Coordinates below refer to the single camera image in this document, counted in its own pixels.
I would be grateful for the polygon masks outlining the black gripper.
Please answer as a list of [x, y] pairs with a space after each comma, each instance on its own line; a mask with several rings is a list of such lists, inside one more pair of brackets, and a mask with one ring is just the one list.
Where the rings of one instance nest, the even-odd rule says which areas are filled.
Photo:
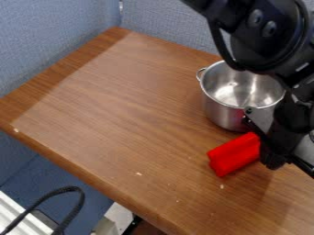
[[272, 107], [244, 109], [243, 124], [260, 138], [260, 162], [270, 170], [294, 164], [314, 178], [314, 130], [292, 133], [274, 119]]

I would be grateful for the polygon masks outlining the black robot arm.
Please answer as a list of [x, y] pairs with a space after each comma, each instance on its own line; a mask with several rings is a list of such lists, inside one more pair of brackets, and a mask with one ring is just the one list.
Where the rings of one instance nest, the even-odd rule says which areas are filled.
[[262, 139], [262, 164], [294, 164], [314, 178], [314, 11], [303, 0], [180, 0], [207, 21], [216, 50], [236, 71], [272, 77], [275, 108], [244, 109]]

